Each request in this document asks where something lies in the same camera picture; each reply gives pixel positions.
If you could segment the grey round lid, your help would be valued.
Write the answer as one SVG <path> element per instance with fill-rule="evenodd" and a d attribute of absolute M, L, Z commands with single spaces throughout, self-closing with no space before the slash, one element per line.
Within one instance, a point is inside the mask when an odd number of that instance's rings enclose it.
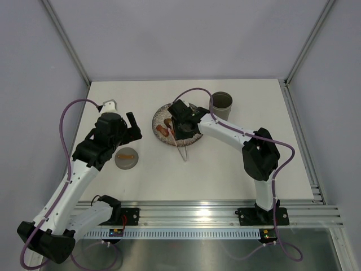
<path fill-rule="evenodd" d="M 138 153 L 131 147 L 124 147 L 115 154 L 115 165 L 122 170 L 134 168 L 139 161 Z"/>

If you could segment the grey cylindrical container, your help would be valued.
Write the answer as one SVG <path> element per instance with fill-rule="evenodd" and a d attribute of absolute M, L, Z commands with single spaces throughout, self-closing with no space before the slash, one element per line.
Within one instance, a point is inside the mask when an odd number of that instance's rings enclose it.
<path fill-rule="evenodd" d="M 213 101 L 209 101 L 209 110 L 222 120 L 227 121 L 233 104 L 229 93 L 218 91 L 212 94 Z"/>

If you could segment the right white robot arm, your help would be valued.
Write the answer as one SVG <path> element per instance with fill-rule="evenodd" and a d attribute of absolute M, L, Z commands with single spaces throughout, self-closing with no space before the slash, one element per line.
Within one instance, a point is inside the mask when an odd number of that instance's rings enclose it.
<path fill-rule="evenodd" d="M 272 191 L 272 174 L 278 167 L 280 153 L 269 132 L 260 128 L 256 132 L 222 122 L 209 110 L 198 107 L 193 110 L 181 104 L 168 108 L 175 131 L 175 139 L 188 139 L 196 134 L 215 138 L 240 151 L 245 172 L 254 179 L 256 203 L 253 210 L 239 209 L 240 218 L 254 225 L 271 225 L 276 217 L 277 199 Z"/>

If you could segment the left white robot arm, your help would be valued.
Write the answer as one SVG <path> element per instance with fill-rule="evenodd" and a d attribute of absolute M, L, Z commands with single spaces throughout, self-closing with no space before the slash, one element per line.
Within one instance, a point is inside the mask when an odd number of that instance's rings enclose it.
<path fill-rule="evenodd" d="M 119 114 L 106 112 L 97 119 L 72 155 L 66 174 L 44 209 L 31 222 L 23 221 L 17 233 L 30 249 L 57 264 L 70 257 L 79 239 L 98 225 L 124 221 L 121 202 L 103 195 L 75 218 L 71 213 L 90 182 L 112 159 L 117 148 L 142 138 L 132 112 L 125 121 Z"/>

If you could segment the brown mushroom piece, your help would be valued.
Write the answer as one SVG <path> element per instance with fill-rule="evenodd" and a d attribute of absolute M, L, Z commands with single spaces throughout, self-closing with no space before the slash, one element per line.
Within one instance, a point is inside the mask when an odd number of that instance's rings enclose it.
<path fill-rule="evenodd" d="M 165 119 L 164 120 L 164 124 L 166 125 L 167 128 L 171 129 L 172 128 L 172 119 Z"/>

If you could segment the brown meat piece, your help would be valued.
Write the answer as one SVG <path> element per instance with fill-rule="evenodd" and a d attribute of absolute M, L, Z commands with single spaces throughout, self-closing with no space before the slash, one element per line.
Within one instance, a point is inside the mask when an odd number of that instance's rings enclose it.
<path fill-rule="evenodd" d="M 169 136 L 169 131 L 168 129 L 164 128 L 162 125 L 158 125 L 156 127 L 156 130 L 164 137 L 168 137 Z"/>

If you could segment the plate with rice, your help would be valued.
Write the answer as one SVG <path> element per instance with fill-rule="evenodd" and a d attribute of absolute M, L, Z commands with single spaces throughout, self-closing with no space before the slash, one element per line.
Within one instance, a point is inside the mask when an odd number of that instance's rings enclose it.
<path fill-rule="evenodd" d="M 197 134 L 190 139 L 175 141 L 172 135 L 169 134 L 168 137 L 164 137 L 156 130 L 156 127 L 158 125 L 162 125 L 164 128 L 168 129 L 166 127 L 166 125 L 164 124 L 164 120 L 171 119 L 171 114 L 168 112 L 168 108 L 170 106 L 171 106 L 171 103 L 163 105 L 155 112 L 155 114 L 152 118 L 152 131 L 153 131 L 154 135 L 156 136 L 156 138 L 159 139 L 161 142 L 165 143 L 166 145 L 170 145 L 170 146 L 174 146 L 174 147 L 176 147 L 176 146 L 187 147 L 187 146 L 194 144 L 198 140 L 200 140 L 203 136 L 202 134 Z"/>

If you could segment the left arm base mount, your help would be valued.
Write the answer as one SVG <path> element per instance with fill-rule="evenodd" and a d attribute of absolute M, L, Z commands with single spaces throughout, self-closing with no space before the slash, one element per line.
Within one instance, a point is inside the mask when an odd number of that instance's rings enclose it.
<path fill-rule="evenodd" d="M 121 201 L 108 196 L 96 195 L 91 201 L 91 206 L 96 202 L 105 202 L 112 207 L 111 217 L 100 224 L 100 226 L 137 226 L 139 221 L 140 209 L 135 207 L 122 207 Z"/>

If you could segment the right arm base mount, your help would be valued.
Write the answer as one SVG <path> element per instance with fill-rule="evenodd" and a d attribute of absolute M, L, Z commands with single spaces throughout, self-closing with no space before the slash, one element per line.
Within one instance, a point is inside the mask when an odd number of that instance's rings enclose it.
<path fill-rule="evenodd" d="M 288 226 L 290 225 L 288 212 L 286 208 L 276 208 L 265 211 L 256 207 L 243 207 L 235 211 L 239 219 L 240 226 Z"/>

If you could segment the aluminium mounting rail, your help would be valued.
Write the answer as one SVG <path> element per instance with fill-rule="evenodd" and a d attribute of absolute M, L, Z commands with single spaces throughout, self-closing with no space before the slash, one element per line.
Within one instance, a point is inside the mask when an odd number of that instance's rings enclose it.
<path fill-rule="evenodd" d="M 253 200 L 123 201 L 139 208 L 139 228 L 238 228 L 236 211 L 253 207 Z M 284 200 L 290 228 L 342 228 L 338 208 L 323 202 Z"/>

